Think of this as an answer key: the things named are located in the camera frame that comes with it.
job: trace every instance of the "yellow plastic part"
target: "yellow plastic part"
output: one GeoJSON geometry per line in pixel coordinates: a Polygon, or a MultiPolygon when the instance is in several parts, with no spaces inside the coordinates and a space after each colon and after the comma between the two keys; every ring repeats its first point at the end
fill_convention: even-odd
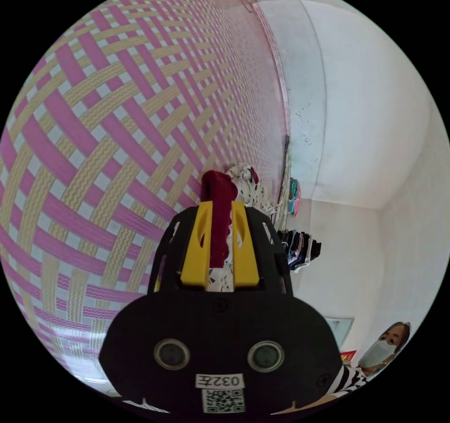
{"type": "Polygon", "coordinates": [[[233,280],[234,287],[255,287],[259,282],[255,252],[248,227],[244,203],[231,203],[233,222],[233,280]],[[242,245],[238,245],[238,233],[242,245]]]}
{"type": "Polygon", "coordinates": [[[208,287],[210,271],[212,201],[202,201],[197,210],[186,258],[181,272],[185,286],[208,287]]]}

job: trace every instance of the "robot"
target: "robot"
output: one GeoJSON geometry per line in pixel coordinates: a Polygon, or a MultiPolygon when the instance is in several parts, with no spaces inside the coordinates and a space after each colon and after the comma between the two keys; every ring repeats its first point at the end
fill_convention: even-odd
{"type": "Polygon", "coordinates": [[[234,292],[208,292],[212,211],[202,202],[173,218],[147,295],[108,329],[102,368],[124,399],[180,419],[231,421],[317,401],[342,366],[329,325],[293,296],[270,219],[239,202],[232,203],[234,292]]]}

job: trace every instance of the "label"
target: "label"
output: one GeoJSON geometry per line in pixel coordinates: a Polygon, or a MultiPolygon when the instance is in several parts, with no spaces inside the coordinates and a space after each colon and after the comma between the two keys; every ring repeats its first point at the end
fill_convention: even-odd
{"type": "Polygon", "coordinates": [[[205,414],[236,414],[245,412],[244,389],[202,389],[205,414]]]}
{"type": "Polygon", "coordinates": [[[199,389],[233,390],[243,389],[242,373],[234,375],[195,375],[195,386],[199,389]]]}

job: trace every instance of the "hair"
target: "hair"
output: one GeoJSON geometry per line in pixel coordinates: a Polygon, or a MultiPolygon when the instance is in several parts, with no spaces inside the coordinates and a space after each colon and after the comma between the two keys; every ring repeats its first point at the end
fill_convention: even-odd
{"type": "MultiPolygon", "coordinates": [[[[398,321],[397,323],[394,323],[393,325],[389,326],[389,328],[386,329],[386,331],[384,331],[384,333],[390,331],[392,328],[395,328],[396,326],[403,326],[405,328],[405,330],[403,331],[403,334],[402,334],[402,338],[400,339],[400,343],[394,350],[394,354],[397,355],[405,347],[406,343],[408,342],[408,340],[411,336],[411,323],[409,323],[409,322],[405,323],[403,321],[398,321]]],[[[373,377],[374,375],[377,375],[381,370],[384,370],[387,365],[388,364],[381,365],[377,370],[375,370],[373,373],[371,373],[370,376],[373,377]]]]}
{"type": "Polygon", "coordinates": [[[400,339],[400,343],[395,348],[394,354],[398,354],[403,349],[403,347],[406,345],[406,342],[408,342],[409,337],[411,335],[411,324],[405,323],[403,321],[398,321],[397,323],[394,323],[393,325],[389,326],[389,328],[386,329],[385,333],[390,331],[392,328],[395,328],[396,326],[403,326],[405,328],[405,330],[403,331],[402,338],[400,339]]]}

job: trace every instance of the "woman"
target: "woman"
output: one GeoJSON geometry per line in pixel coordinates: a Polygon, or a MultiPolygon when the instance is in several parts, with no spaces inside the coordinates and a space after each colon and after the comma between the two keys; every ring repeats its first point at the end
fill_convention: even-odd
{"type": "Polygon", "coordinates": [[[319,406],[360,388],[367,383],[368,379],[374,377],[392,362],[406,345],[410,335],[411,325],[409,323],[402,321],[394,323],[361,356],[357,367],[352,367],[349,362],[343,363],[333,384],[321,399],[302,408],[296,408],[295,402],[293,402],[292,407],[277,412],[277,414],[286,414],[319,406]]]}

